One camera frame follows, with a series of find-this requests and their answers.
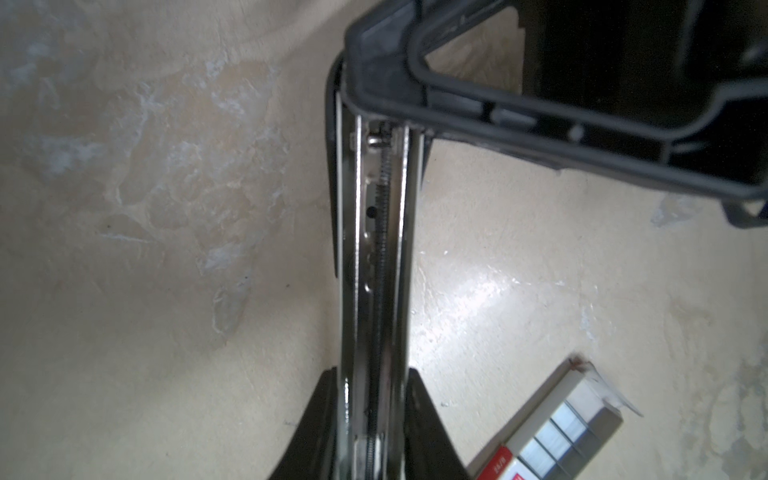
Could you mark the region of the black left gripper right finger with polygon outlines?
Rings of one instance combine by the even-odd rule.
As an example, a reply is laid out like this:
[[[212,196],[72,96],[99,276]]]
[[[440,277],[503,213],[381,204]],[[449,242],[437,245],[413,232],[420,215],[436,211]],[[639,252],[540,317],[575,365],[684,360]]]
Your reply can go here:
[[[470,478],[419,372],[410,368],[405,396],[405,460],[407,480]]]

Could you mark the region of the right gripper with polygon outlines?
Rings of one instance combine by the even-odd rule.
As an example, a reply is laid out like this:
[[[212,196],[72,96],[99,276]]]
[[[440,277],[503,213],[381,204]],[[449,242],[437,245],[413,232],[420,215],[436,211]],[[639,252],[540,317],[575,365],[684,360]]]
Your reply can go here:
[[[427,56],[505,9],[525,34],[520,92]],[[548,168],[717,199],[761,228],[767,199],[763,1],[384,1],[345,33],[349,106]]]

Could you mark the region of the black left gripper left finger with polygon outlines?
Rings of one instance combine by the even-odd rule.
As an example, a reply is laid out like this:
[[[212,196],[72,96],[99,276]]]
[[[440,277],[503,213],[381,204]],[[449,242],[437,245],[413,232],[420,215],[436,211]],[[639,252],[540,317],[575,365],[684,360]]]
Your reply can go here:
[[[296,430],[270,480],[329,480],[336,448],[337,369],[322,372]]]

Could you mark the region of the red white staple box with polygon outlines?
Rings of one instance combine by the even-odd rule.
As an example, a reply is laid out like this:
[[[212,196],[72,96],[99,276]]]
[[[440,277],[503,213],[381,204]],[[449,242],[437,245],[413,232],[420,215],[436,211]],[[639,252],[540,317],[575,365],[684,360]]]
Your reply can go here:
[[[539,477],[506,446],[500,445],[480,471],[476,480],[538,480]]]

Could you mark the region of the black stapler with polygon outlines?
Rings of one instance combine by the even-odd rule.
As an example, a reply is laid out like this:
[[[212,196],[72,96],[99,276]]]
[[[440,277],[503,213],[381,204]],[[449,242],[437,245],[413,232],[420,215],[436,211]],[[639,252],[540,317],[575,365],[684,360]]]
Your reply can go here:
[[[338,56],[325,129],[339,283],[336,479],[405,476],[415,220],[431,142],[349,106]]]

